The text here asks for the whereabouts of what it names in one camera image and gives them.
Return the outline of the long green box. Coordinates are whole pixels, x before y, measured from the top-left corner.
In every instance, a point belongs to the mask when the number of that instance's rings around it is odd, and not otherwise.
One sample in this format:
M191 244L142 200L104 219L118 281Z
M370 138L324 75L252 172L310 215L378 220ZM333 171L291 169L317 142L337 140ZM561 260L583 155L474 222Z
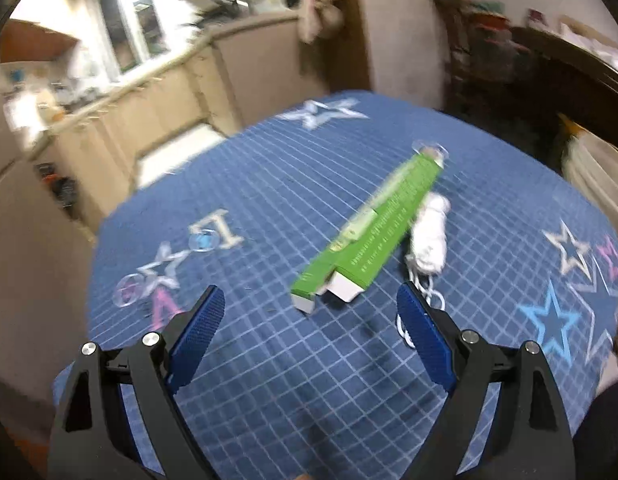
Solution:
M446 154L425 146L396 168L299 274L293 306L310 314L329 292L349 304L372 284L443 170Z

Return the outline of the hanging cloth bag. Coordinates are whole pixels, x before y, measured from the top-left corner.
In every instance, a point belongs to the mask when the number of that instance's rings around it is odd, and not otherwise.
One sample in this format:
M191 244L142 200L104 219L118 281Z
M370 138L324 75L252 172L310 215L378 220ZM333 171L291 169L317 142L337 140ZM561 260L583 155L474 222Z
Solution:
M344 26L344 14L336 3L341 0L301 0L298 36L303 44L334 37Z

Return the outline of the white plastic bucket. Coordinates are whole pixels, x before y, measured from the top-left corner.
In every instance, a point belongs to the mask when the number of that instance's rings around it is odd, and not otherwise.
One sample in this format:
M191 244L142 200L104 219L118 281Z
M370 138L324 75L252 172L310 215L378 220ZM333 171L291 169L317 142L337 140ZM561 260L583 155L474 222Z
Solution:
M562 162L563 176L610 219L618 221L618 149L592 133L573 136Z

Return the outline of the blue star tablecloth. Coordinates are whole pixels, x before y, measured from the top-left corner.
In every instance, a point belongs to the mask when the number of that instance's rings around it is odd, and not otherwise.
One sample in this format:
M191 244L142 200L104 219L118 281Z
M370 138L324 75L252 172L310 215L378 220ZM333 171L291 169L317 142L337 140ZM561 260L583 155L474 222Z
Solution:
M444 114L363 91L273 115L136 193L100 227L88 341L126 348L191 310L224 315L175 403L215 479L407 479L447 393L397 313L410 230L364 292L293 306L292 284L389 175L446 154L447 260L434 280L460 330L532 340L570 426L575 475L618 471L618 423L594 417L618 317L618 235L540 162ZM134 390L121 388L142 464L161 478Z

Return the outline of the beige refrigerator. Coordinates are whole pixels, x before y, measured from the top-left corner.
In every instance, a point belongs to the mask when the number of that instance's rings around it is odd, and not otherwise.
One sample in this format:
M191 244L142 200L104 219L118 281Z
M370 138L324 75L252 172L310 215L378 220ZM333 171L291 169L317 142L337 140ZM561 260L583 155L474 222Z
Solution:
M0 88L0 382L49 404L86 339L92 247L8 128Z

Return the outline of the kitchen window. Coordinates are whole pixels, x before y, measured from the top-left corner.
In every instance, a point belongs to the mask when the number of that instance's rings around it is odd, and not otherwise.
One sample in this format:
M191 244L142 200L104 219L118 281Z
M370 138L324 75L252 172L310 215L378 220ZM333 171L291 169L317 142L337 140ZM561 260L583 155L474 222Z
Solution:
M154 0L94 0L111 78L119 79L169 51Z

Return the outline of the dark wooden dining table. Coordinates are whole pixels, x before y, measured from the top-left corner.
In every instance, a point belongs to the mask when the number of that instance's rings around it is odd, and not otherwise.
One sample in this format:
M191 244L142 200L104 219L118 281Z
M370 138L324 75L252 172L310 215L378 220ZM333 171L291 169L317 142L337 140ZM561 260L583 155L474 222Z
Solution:
M454 25L443 111L559 171L569 119L618 149L618 70L546 32Z

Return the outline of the beige kitchen cabinets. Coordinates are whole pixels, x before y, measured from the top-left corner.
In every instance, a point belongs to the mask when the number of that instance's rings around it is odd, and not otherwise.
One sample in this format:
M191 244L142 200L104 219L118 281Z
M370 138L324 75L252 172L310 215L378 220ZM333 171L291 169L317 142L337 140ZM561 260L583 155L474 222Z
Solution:
M95 230L134 191L138 161L155 148L200 124L228 138L324 96L320 53L298 31L293 12L213 27L189 50L48 128L31 156L77 181L77 216Z

